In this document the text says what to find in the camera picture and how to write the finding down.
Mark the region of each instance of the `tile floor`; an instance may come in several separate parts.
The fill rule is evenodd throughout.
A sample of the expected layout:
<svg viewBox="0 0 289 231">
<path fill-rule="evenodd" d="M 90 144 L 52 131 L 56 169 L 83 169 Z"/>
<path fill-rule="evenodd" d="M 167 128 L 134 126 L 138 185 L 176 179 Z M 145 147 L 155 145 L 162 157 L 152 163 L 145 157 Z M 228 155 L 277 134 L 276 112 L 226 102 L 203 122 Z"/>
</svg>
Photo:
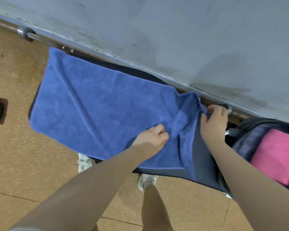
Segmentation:
<svg viewBox="0 0 289 231">
<path fill-rule="evenodd" d="M 0 98 L 9 101 L 0 125 L 0 230 L 38 206 L 77 174 L 77 154 L 28 123 L 48 46 L 0 29 Z M 103 230 L 141 230 L 142 192 L 131 174 L 99 221 Z M 239 206 L 222 193 L 184 179 L 160 177 L 157 188 L 175 230 L 247 230 Z"/>
</svg>

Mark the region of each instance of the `gray wall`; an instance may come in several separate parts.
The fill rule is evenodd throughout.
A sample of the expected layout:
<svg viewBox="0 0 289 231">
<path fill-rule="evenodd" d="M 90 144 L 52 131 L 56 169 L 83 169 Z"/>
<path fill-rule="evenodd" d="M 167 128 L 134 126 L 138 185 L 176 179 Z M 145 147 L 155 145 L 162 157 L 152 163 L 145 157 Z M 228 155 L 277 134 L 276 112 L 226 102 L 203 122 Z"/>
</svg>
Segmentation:
<svg viewBox="0 0 289 231">
<path fill-rule="evenodd" d="M 289 0 L 0 0 L 0 14 L 289 122 Z"/>
</svg>

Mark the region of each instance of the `person's right arm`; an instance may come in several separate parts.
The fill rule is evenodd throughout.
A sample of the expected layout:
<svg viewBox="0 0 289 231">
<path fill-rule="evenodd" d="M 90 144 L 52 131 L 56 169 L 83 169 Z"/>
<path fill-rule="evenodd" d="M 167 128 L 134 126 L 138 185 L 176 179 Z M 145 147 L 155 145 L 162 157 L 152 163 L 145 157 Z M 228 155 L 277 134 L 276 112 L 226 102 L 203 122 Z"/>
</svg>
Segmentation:
<svg viewBox="0 0 289 231">
<path fill-rule="evenodd" d="M 208 107 L 201 117 L 201 136 L 213 155 L 235 200 L 255 231 L 289 231 L 289 190 L 244 160 L 225 143 L 228 111 Z"/>
</svg>

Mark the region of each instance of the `brown floor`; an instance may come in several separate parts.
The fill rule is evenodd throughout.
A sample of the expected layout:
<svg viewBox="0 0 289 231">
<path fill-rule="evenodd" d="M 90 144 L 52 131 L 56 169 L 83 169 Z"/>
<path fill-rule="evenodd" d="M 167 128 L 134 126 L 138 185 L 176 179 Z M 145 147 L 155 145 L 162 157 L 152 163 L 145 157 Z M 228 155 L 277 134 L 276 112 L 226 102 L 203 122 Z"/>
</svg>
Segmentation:
<svg viewBox="0 0 289 231">
<path fill-rule="evenodd" d="M 28 110 L 42 80 L 48 46 L 0 29 L 0 98 L 9 101 L 0 125 L 0 230 L 38 206 L 77 174 L 77 154 L 31 130 Z M 141 230 L 142 192 L 131 174 L 99 221 L 100 230 Z M 175 230 L 252 230 L 239 206 L 221 192 L 160 177 L 157 188 Z"/>
</svg>

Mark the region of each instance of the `metal rail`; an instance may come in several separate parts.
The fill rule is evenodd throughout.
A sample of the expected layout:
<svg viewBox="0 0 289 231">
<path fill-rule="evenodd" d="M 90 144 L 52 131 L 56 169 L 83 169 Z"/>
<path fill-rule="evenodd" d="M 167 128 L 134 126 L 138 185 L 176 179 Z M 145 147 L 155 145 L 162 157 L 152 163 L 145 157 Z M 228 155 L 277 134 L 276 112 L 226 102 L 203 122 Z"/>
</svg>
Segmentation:
<svg viewBox="0 0 289 231">
<path fill-rule="evenodd" d="M 81 56 L 81 57 L 85 57 L 85 58 L 93 58 L 93 59 L 101 60 L 101 58 L 93 57 L 89 54 L 86 54 L 86 53 L 83 53 L 79 50 L 73 49 L 70 46 L 63 45 L 61 43 L 58 43 L 58 42 L 53 41 L 51 39 L 48 39 L 44 36 L 36 34 L 35 31 L 33 31 L 31 28 L 28 28 L 28 27 L 17 26 L 17 25 L 8 23 L 8 22 L 0 19 L 0 28 L 2 28 L 4 30 L 8 30 L 8 31 L 13 32 L 13 33 L 16 33 L 20 36 L 20 38 L 22 38 L 26 41 L 29 41 L 29 42 L 32 42 L 33 40 L 37 40 L 37 41 L 43 42 L 47 45 L 50 45 L 52 47 L 55 47 L 57 49 L 63 50 L 69 54 L 73 54 L 73 55 Z M 206 99 L 206 98 L 203 98 L 203 97 L 201 97 L 201 102 L 206 106 L 212 105 L 212 104 L 217 104 L 216 102 L 213 102 L 213 101 Z M 229 114 L 229 121 L 233 122 L 235 124 L 239 124 L 239 122 L 241 120 L 253 117 L 252 115 L 250 115 L 248 113 L 233 109 L 233 107 L 230 107 L 230 106 L 227 106 L 227 109 L 228 109 L 228 114 Z"/>
</svg>

